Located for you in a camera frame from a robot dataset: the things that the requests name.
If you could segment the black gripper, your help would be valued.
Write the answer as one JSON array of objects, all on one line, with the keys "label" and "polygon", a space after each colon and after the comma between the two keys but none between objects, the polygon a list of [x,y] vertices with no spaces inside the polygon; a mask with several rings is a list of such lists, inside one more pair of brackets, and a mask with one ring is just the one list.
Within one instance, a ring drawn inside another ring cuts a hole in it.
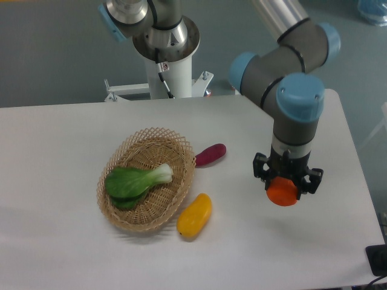
[{"label": "black gripper", "polygon": [[270,157],[256,153],[253,159],[254,177],[264,183],[265,190],[276,177],[291,180],[298,189],[298,201],[302,195],[315,194],[324,170],[308,167],[312,143],[310,140],[305,144],[288,144],[273,134]]}]

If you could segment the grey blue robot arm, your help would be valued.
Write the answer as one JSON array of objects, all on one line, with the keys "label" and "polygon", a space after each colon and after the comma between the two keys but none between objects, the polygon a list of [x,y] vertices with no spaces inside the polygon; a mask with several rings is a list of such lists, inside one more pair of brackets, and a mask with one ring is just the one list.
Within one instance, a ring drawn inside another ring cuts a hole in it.
[{"label": "grey blue robot arm", "polygon": [[[269,200],[286,207],[315,193],[324,174],[308,166],[325,92],[311,72],[337,56],[340,36],[329,24],[313,23],[298,1],[253,5],[278,47],[264,56],[240,54],[229,81],[274,121],[270,154],[255,155],[253,174],[264,182]],[[176,65],[190,60],[200,35],[182,14],[180,1],[104,1],[98,10],[113,37],[132,39],[145,59],[152,98],[194,95],[198,82]]]}]

